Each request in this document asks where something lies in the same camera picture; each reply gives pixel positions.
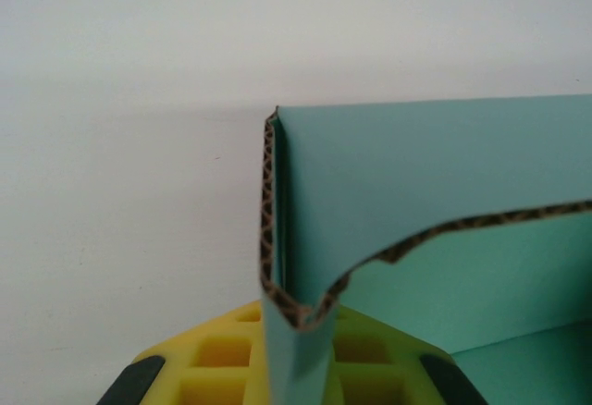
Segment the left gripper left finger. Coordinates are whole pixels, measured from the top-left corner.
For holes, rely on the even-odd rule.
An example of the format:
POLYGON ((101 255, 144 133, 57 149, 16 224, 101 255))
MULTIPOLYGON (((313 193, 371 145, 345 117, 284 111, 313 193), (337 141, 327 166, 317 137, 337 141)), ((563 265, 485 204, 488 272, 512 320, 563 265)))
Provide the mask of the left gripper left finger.
POLYGON ((99 405, 271 405, 261 302, 144 350, 99 405))

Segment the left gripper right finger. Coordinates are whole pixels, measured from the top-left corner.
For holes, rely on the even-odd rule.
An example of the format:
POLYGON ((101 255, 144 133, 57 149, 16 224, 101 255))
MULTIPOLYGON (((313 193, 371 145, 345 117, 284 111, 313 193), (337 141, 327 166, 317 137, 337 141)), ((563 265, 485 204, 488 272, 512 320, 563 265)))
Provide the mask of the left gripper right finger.
POLYGON ((324 405, 486 405, 446 351, 339 309, 324 405))

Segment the teal cardboard box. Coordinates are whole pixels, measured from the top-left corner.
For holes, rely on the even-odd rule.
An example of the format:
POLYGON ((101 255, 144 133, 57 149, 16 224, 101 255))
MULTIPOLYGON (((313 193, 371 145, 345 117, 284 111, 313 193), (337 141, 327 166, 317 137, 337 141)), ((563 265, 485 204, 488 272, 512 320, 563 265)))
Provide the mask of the teal cardboard box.
POLYGON ((324 405, 341 308, 486 405, 592 405, 592 93, 285 106, 264 139, 271 405, 324 405))

